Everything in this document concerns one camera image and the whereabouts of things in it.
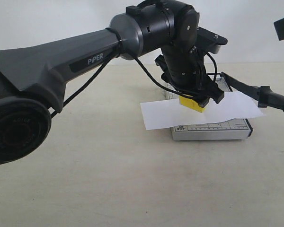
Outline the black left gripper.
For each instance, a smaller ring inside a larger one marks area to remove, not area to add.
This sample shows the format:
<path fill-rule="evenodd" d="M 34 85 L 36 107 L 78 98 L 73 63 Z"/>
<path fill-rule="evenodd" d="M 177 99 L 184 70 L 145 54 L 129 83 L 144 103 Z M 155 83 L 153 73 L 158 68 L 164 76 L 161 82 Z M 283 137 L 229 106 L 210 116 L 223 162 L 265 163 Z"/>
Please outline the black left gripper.
<path fill-rule="evenodd" d="M 169 82 L 180 89 L 204 89 L 203 95 L 196 99 L 199 107 L 205 108 L 210 98 L 219 104 L 224 98 L 224 91 L 206 74 L 204 53 L 197 48 L 188 52 L 172 46 L 161 48 L 163 58 L 168 68 Z"/>

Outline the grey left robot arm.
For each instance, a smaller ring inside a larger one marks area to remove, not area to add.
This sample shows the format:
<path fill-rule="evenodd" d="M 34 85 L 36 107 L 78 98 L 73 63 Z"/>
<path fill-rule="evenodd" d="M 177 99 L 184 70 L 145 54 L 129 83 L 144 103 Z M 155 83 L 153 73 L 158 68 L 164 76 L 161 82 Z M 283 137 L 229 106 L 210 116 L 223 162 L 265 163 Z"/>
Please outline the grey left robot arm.
<path fill-rule="evenodd" d="M 206 74 L 204 57 L 227 39 L 201 28 L 200 14 L 177 0 L 145 0 L 113 17 L 105 29 L 32 47 L 0 50 L 0 165 L 21 159 L 47 137 L 69 103 L 66 84 L 114 58 L 138 60 L 161 49 L 162 78 L 200 106 L 224 93 Z"/>

